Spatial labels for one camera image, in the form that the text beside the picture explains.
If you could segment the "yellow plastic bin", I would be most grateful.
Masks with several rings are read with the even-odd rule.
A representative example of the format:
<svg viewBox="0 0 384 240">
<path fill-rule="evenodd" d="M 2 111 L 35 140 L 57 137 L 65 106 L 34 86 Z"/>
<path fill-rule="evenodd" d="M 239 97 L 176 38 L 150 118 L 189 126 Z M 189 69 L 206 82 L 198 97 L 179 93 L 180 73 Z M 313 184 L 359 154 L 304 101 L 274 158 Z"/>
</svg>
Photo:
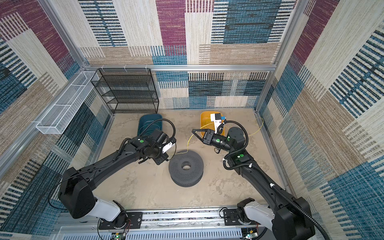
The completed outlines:
<svg viewBox="0 0 384 240">
<path fill-rule="evenodd" d="M 217 112 L 217 111 L 204 111 L 200 115 L 200 124 L 201 124 L 201 129 L 211 129 L 215 130 L 215 122 L 211 120 L 211 115 L 212 114 L 220 114 L 221 116 L 221 122 L 224 121 L 225 117 L 223 116 L 222 113 Z"/>
</svg>

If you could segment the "grey perforated cable spool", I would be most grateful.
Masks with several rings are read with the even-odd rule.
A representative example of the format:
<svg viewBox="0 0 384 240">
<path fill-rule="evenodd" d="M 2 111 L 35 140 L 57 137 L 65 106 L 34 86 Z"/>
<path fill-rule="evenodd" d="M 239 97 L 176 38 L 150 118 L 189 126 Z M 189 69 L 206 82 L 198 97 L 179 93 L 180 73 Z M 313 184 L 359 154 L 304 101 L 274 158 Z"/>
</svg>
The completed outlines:
<svg viewBox="0 0 384 240">
<path fill-rule="evenodd" d="M 171 179 L 180 187 L 188 188 L 196 185 L 204 174 L 202 157 L 190 151 L 173 157 L 169 163 Z"/>
</svg>

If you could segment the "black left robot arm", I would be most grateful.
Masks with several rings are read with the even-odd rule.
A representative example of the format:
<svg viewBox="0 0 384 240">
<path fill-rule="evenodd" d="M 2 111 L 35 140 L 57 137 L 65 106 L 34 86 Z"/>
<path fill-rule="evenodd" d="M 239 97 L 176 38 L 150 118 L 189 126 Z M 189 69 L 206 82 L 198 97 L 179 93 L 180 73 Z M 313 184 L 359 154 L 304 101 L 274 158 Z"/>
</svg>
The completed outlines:
<svg viewBox="0 0 384 240">
<path fill-rule="evenodd" d="M 176 127 L 170 124 L 171 136 L 155 129 L 150 135 L 141 134 L 134 138 L 125 138 L 120 148 L 102 160 L 79 170 L 67 169 L 59 182 L 58 198 L 74 219 L 92 216 L 114 223 L 118 228 L 127 222 L 128 215 L 121 204 L 105 201 L 93 194 L 103 181 L 129 164 L 139 164 L 152 159 L 156 165 L 168 160 L 167 150 L 176 144 Z"/>
</svg>

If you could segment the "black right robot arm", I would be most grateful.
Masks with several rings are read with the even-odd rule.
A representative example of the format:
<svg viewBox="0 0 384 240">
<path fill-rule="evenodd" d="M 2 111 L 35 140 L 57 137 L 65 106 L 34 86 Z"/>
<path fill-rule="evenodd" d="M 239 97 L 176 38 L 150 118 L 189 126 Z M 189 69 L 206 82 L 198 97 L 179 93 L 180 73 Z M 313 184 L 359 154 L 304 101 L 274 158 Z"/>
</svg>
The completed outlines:
<svg viewBox="0 0 384 240">
<path fill-rule="evenodd" d="M 226 170 L 236 171 L 246 179 L 266 200 L 268 206 L 256 201 L 242 202 L 241 215 L 246 222 L 255 221 L 272 231 L 277 240 L 308 240 L 319 231 L 323 238 L 330 236 L 312 217 L 309 203 L 295 198 L 269 177 L 247 151 L 249 135 L 238 122 L 233 122 L 227 136 L 211 129 L 193 129 L 192 133 L 203 144 L 227 151 L 223 157 Z"/>
</svg>

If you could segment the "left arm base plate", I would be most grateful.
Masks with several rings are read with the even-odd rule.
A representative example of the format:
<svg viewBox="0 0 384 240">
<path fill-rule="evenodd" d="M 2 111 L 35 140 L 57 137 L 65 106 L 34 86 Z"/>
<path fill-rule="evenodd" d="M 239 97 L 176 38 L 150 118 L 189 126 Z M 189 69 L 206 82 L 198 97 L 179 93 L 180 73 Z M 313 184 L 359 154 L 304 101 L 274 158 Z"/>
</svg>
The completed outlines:
<svg viewBox="0 0 384 240">
<path fill-rule="evenodd" d="M 98 224 L 98 230 L 139 229 L 142 224 L 142 217 L 143 212 L 120 213 L 112 222 L 101 220 Z"/>
</svg>

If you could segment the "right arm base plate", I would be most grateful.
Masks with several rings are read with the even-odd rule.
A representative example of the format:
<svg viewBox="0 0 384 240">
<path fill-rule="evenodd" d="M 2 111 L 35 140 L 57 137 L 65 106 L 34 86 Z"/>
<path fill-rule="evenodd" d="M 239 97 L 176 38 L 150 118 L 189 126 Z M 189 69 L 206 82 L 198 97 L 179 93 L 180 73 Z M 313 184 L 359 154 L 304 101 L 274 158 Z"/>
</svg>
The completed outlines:
<svg viewBox="0 0 384 240">
<path fill-rule="evenodd" d="M 219 216 L 224 219 L 226 226 L 256 226 L 260 224 L 256 221 L 251 221 L 250 219 L 248 219 L 245 214 L 245 211 L 241 210 L 240 208 L 221 208 L 219 210 Z"/>
</svg>

